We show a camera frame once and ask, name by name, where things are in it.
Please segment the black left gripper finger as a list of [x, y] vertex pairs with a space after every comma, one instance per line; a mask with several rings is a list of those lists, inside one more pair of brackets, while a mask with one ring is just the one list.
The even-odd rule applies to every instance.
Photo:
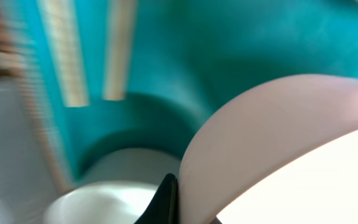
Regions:
[[135, 224], [178, 224], [178, 181], [167, 174]]

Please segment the grey bowl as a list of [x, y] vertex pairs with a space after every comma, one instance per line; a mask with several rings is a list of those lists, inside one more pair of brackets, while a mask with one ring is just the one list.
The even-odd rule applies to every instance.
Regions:
[[46, 209], [45, 224], [134, 223], [167, 174], [178, 175], [181, 160], [155, 149], [127, 148], [104, 156], [80, 186]]

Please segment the pink bowl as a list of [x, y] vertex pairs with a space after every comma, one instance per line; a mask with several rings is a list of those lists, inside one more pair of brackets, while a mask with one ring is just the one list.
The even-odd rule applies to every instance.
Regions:
[[189, 143], [179, 174], [179, 221], [209, 223], [296, 158], [358, 130], [358, 78], [294, 75], [245, 91]]

